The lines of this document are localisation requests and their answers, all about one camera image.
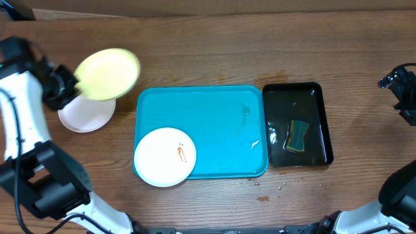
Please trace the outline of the green rimmed plate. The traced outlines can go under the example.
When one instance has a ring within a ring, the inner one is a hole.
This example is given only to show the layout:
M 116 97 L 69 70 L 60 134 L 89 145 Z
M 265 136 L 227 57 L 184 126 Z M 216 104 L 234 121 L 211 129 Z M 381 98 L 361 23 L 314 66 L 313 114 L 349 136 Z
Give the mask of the green rimmed plate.
M 110 48 L 90 55 L 74 72 L 81 94 L 91 100 L 116 99 L 128 93 L 138 81 L 141 64 L 126 49 Z

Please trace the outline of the green yellow sponge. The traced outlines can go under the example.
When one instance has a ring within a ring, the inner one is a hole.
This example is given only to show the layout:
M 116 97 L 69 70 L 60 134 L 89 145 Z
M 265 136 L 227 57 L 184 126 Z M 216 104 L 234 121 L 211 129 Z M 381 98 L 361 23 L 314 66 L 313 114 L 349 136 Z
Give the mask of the green yellow sponge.
M 285 149 L 291 152 L 303 153 L 305 151 L 305 137 L 308 130 L 309 124 L 307 122 L 303 120 L 291 120 Z

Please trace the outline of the white plate with sauce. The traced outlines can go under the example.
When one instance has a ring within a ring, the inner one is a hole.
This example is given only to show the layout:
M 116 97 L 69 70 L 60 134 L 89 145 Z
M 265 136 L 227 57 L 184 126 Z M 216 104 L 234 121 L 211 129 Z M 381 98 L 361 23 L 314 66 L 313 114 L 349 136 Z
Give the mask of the white plate with sauce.
M 171 187 L 186 180 L 195 167 L 196 158 L 196 147 L 186 133 L 163 127 L 140 140 L 133 157 L 133 168 L 147 184 Z

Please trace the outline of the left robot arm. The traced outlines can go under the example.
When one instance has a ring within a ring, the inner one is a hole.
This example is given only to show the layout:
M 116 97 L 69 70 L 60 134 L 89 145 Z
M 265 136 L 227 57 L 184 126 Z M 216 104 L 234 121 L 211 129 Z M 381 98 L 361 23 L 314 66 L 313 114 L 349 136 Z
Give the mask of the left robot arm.
M 32 42 L 18 37 L 1 40 L 1 115 L 5 128 L 5 161 L 1 187 L 14 199 L 16 218 L 30 230 L 21 209 L 33 216 L 83 226 L 88 233 L 147 233 L 128 214 L 102 200 L 84 167 L 51 139 L 43 106 L 63 109 L 79 94 L 77 78 L 46 56 L 37 59 Z

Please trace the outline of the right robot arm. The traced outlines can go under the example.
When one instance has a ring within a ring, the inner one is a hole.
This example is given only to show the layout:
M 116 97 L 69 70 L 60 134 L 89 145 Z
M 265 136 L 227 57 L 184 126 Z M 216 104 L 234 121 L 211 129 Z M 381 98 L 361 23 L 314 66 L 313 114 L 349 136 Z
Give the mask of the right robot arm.
M 408 124 L 415 126 L 415 72 L 407 70 L 415 63 L 398 65 L 378 81 L 388 88 L 398 103 L 394 109 Z M 297 234 L 325 233 L 411 233 L 415 232 L 415 161 L 388 177 L 378 199 L 353 211 L 337 211 L 319 222 L 303 228 Z

